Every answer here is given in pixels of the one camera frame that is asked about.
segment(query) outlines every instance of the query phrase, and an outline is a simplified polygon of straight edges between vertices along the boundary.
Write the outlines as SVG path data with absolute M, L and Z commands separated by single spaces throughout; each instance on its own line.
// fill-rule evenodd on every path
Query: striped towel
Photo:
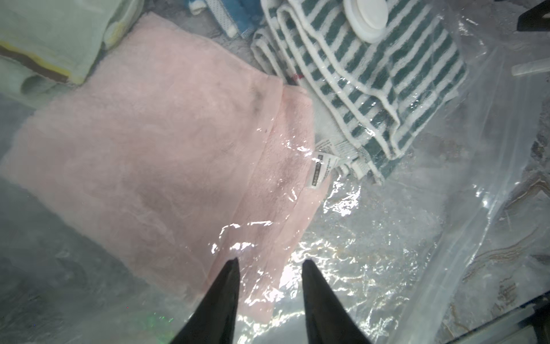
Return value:
M 466 77 L 455 43 L 422 0 L 387 0 L 387 31 L 375 44 L 357 38 L 341 0 L 261 4 L 267 27 L 254 34 L 256 59 L 328 107 L 341 141 L 335 153 L 357 178 L 372 173 L 382 182 Z

